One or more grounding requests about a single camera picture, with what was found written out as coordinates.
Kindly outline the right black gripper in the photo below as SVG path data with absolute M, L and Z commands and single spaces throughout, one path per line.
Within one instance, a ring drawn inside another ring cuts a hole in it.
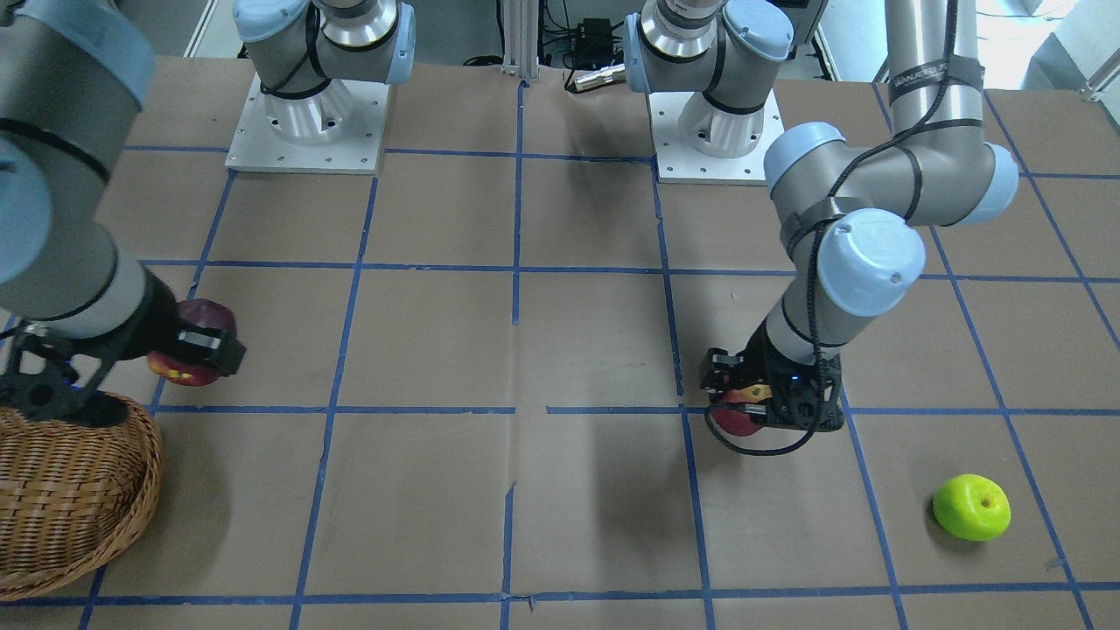
M 144 271 L 143 298 L 125 322 L 108 334 L 108 358 L 129 361 L 149 354 L 172 356 L 185 364 L 211 368 L 216 376 L 236 376 L 248 348 L 225 328 L 184 328 L 171 287 Z

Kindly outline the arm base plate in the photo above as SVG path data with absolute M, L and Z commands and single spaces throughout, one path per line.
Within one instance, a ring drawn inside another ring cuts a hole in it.
M 760 110 L 748 115 L 717 110 L 702 94 L 693 92 L 650 94 L 647 104 L 660 182 L 767 183 L 764 158 L 785 131 L 774 91 Z
M 265 95 L 249 85 L 225 166 L 264 174 L 379 172 L 392 89 L 375 82 L 333 80 L 304 100 Z

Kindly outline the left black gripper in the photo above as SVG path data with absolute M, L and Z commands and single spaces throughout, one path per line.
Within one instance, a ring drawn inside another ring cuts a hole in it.
M 755 425 L 809 430 L 816 420 L 816 391 L 824 385 L 823 415 L 816 420 L 815 430 L 831 433 L 844 427 L 839 402 L 843 363 L 839 355 L 828 356 L 821 368 L 815 363 L 801 364 L 780 354 L 764 328 L 755 331 L 744 354 L 730 354 L 724 348 L 704 351 L 699 385 L 703 392 L 729 392 L 752 385 L 769 387 L 769 395 L 760 400 L 765 410 L 747 414 Z

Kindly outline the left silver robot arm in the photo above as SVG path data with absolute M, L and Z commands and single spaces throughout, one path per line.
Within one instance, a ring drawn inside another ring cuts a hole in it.
M 972 1 L 885 4 L 892 138 L 853 147 L 823 121 L 795 126 L 763 172 L 795 279 L 743 351 L 704 355 L 704 419 L 718 436 L 843 426 L 840 352 L 905 297 L 927 262 L 920 226 L 991 220 L 1019 168 L 984 140 L 984 68 Z M 627 17 L 631 89 L 688 93 L 676 124 L 710 158 L 757 146 L 795 28 L 767 1 L 648 1 Z

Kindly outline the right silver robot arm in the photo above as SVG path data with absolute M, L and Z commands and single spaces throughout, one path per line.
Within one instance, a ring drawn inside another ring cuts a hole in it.
M 388 87 L 416 64 L 403 1 L 236 1 L 255 86 L 228 166 L 374 172 Z M 3 26 L 3 309 L 60 363 L 151 354 L 165 378 L 239 370 L 228 311 L 177 303 L 95 220 L 151 86 L 155 53 L 108 1 L 20 1 Z

